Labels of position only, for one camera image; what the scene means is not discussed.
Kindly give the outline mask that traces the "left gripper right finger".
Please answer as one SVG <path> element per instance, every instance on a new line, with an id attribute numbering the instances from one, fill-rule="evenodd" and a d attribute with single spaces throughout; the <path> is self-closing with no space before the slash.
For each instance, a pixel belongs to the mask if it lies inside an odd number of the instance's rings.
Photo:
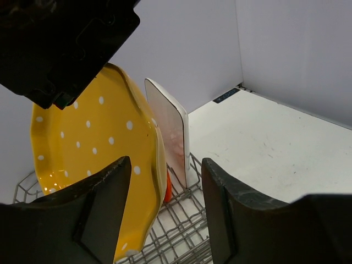
<path id="1" fill-rule="evenodd" d="M 351 263 L 351 195 L 286 203 L 210 158 L 202 160 L 201 177 L 214 263 Z"/>

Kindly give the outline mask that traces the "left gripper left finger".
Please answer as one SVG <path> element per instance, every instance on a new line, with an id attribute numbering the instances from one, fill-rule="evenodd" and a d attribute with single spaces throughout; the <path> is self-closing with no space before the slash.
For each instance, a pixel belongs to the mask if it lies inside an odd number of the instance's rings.
<path id="1" fill-rule="evenodd" d="M 130 178 L 124 156 L 33 202 L 1 204 L 1 263 L 113 263 Z"/>

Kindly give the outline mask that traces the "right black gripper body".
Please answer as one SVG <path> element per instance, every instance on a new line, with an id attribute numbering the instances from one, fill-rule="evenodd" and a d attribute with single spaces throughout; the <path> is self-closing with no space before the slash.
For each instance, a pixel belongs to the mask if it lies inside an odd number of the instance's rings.
<path id="1" fill-rule="evenodd" d="M 82 94 L 140 24 L 137 1 L 1 1 L 1 84 L 41 108 Z"/>

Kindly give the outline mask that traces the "orange round plate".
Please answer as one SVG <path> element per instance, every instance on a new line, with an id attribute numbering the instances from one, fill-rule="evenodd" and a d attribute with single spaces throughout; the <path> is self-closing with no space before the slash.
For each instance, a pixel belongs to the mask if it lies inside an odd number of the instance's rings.
<path id="1" fill-rule="evenodd" d="M 167 171 L 167 188 L 164 196 L 164 203 L 170 202 L 171 199 L 172 199 L 172 181 L 171 181 L 170 173 L 169 171 Z"/>

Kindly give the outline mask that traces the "yellow dotted scalloped plate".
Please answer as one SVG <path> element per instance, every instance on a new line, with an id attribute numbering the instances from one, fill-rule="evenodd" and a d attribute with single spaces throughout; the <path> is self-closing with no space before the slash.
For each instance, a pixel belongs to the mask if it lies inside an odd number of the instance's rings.
<path id="1" fill-rule="evenodd" d="M 118 158 L 131 161 L 131 180 L 115 250 L 140 250 L 164 202 L 167 163 L 159 126 L 128 74 L 106 64 L 65 109 L 32 109 L 31 145 L 45 195 L 68 187 Z"/>

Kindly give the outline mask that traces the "white rectangular plate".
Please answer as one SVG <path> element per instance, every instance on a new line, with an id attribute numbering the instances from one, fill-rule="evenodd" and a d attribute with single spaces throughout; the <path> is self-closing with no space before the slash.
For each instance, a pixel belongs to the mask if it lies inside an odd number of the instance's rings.
<path id="1" fill-rule="evenodd" d="M 145 91 L 158 124 L 166 152 L 166 161 L 182 187 L 189 186 L 189 117 L 185 108 L 160 84 L 146 78 Z"/>

